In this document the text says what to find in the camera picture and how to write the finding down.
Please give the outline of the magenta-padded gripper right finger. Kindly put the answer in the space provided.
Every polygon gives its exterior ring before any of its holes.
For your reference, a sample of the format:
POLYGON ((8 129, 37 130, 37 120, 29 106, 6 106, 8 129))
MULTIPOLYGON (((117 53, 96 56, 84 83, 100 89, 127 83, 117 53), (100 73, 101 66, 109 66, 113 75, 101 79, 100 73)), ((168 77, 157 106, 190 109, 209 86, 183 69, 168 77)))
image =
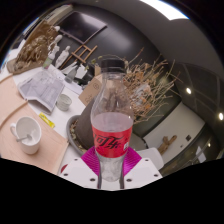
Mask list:
POLYGON ((156 148, 135 151, 130 148, 123 161, 123 188, 143 187, 162 178, 163 159, 156 148))

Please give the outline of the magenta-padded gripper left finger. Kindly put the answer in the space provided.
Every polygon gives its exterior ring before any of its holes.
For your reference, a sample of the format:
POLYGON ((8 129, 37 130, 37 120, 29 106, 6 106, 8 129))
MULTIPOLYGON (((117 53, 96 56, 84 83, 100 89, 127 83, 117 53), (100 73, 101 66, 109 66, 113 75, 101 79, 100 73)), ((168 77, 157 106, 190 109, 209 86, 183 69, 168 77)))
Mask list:
POLYGON ((100 162, 95 148, 90 148, 80 158, 74 158, 61 170, 60 176, 84 188, 100 188, 100 162))

